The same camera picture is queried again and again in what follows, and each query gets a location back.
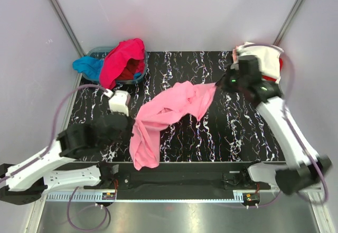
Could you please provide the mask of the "light pink t-shirt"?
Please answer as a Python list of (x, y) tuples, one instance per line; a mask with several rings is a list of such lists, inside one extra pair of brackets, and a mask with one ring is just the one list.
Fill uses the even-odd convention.
[(216, 91), (215, 83), (194, 85), (175, 83), (143, 104), (135, 118), (129, 153), (134, 168), (156, 168), (160, 162), (160, 133), (185, 115), (201, 120), (209, 109)]

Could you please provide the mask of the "blue plastic basket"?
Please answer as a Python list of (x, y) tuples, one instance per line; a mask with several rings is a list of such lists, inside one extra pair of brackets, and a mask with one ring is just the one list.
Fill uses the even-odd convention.
[[(114, 47), (111, 47), (111, 46), (100, 46), (100, 47), (94, 48), (91, 51), (89, 51), (87, 56), (95, 58), (95, 59), (103, 60), (113, 48)], [(147, 51), (145, 51), (144, 64), (145, 64), (144, 71), (136, 79), (116, 80), (116, 84), (117, 85), (136, 85), (136, 84), (141, 83), (148, 71), (148, 52)]]

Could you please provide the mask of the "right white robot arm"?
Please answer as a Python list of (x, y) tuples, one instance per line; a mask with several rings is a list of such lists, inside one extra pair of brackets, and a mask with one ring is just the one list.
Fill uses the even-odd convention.
[(279, 84), (263, 79), (257, 56), (239, 56), (216, 86), (242, 94), (268, 124), (283, 152), (285, 167), (254, 163), (247, 169), (251, 180), (276, 185), (285, 195), (324, 181), (332, 167), (330, 158), (320, 156), (306, 140), (286, 107)]

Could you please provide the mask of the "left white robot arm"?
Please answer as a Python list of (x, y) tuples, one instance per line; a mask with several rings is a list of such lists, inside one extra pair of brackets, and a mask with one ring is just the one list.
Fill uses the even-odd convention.
[(73, 124), (53, 138), (50, 146), (24, 162), (2, 164), (1, 201), (25, 205), (56, 190), (114, 188), (115, 174), (103, 163), (77, 170), (59, 168), (94, 155), (112, 143), (129, 140), (134, 122), (125, 114), (112, 113), (88, 123)]

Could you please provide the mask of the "red folded t-shirt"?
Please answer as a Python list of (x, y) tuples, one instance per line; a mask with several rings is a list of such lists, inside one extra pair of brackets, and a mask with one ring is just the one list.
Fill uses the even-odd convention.
[(262, 67), (262, 77), (265, 80), (273, 81), (275, 83), (279, 83), (280, 81), (280, 71), (283, 67), (282, 58), (278, 58), (278, 60), (274, 60), (271, 63), (264, 63)]

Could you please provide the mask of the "peach folded t-shirt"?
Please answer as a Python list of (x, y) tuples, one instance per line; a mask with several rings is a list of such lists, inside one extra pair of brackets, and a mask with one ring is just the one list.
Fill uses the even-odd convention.
[(233, 63), (238, 63), (238, 57), (241, 55), (241, 51), (242, 51), (242, 46), (236, 46), (233, 50), (232, 50), (232, 59), (233, 59)]

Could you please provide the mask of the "white folded t-shirt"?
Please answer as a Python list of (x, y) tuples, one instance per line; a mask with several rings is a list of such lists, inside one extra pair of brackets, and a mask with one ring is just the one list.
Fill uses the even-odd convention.
[(255, 45), (252, 42), (245, 42), (242, 46), (241, 55), (255, 55), (258, 58), (259, 70), (261, 72), (264, 63), (271, 63), (274, 60), (280, 58), (281, 53), (284, 52), (283, 49), (279, 47), (269, 47)]

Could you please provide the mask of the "blue t-shirt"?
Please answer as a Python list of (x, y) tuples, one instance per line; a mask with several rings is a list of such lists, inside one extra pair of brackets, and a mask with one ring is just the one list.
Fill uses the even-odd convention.
[(72, 67), (75, 71), (81, 73), (85, 79), (93, 82), (99, 82), (99, 75), (103, 65), (104, 60), (86, 56), (74, 61)]

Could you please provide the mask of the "dark red t-shirt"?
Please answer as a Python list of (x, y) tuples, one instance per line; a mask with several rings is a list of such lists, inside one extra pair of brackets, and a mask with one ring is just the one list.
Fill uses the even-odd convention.
[(122, 73), (117, 77), (117, 80), (134, 80), (139, 78), (145, 70), (145, 61), (144, 59), (136, 60), (129, 59), (126, 67), (123, 69)]

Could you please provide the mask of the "magenta t-shirt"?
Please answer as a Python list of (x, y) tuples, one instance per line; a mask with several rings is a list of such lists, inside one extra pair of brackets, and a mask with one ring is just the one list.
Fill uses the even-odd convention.
[(129, 59), (141, 60), (145, 57), (144, 42), (139, 39), (121, 41), (104, 59), (99, 75), (100, 84), (107, 89), (116, 85), (117, 77), (122, 73)]

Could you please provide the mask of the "right aluminium corner post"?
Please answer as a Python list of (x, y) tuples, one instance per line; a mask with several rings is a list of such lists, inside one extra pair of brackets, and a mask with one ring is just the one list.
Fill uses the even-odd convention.
[(289, 29), (291, 28), (292, 23), (294, 22), (298, 12), (300, 11), (301, 7), (305, 3), (305, 0), (295, 0), (294, 4), (292, 5), (286, 19), (284, 20), (275, 40), (274, 45), (279, 46), (284, 38), (284, 36), (287, 34)]

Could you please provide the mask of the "aluminium corner post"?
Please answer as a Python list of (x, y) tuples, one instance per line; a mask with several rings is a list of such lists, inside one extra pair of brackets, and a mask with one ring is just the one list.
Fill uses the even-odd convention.
[(60, 20), (64, 30), (66, 31), (68, 38), (70, 39), (72, 45), (74, 46), (75, 50), (79, 54), (79, 56), (83, 57), (85, 56), (85, 52), (80, 45), (79, 40), (77, 39), (68, 19), (66, 18), (64, 11), (62, 10), (62, 7), (58, 0), (49, 0), (51, 3), (52, 8), (54, 9), (58, 19)]
[(284, 20), (275, 40), (274, 45), (279, 46), (284, 38), (284, 36), (287, 34), (289, 29), (291, 28), (292, 23), (294, 22), (298, 12), (300, 11), (301, 7), (305, 3), (305, 0), (295, 0), (294, 4), (292, 5), (286, 19)]

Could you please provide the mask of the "aluminium front rail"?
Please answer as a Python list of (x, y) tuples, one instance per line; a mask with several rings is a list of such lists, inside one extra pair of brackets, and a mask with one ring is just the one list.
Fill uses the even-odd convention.
[[(118, 172), (140, 172), (136, 170), (121, 170)], [(170, 171), (170, 170), (141, 170), (141, 171)], [(247, 170), (244, 169), (235, 169), (233, 171), (229, 170), (212, 170), (212, 169), (206, 169), (206, 170), (196, 170), (196, 171), (221, 171), (221, 172), (243, 172), (250, 180), (250, 176), (248, 174)], [(278, 186), (264, 183), (264, 182), (255, 182), (255, 183), (263, 183), (269, 185), (270, 189), (272, 191), (280, 190)], [(76, 188), (82, 188), (86, 192), (104, 192), (106, 195), (119, 195), (119, 197), (122, 197), (124, 199), (224, 199), (229, 198), (230, 193), (232, 193), (234, 190), (224, 190), (224, 189), (216, 189), (212, 187), (139, 187), (135, 190), (121, 190), (117, 187), (110, 188), (110, 189), (85, 189), (83, 187), (76, 187)], [(69, 191), (74, 190), (73, 189), (64, 189), (64, 190), (56, 190), (57, 191)], [(306, 188), (304, 190), (301, 190), (300, 193), (305, 192), (320, 192), (322, 189), (320, 187), (320, 184), (313, 185), (309, 188)]]

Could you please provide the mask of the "left aluminium corner post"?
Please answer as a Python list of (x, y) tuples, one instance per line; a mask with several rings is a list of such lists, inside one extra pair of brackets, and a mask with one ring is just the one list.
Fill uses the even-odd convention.
[(75, 50), (79, 54), (79, 56), (83, 57), (85, 56), (85, 52), (80, 45), (79, 40), (77, 39), (68, 19), (66, 18), (64, 11), (62, 10), (62, 7), (58, 0), (49, 0), (51, 3), (52, 8), (54, 9), (58, 19), (60, 20), (64, 30), (66, 31), (68, 38), (70, 39), (72, 45), (74, 46)]

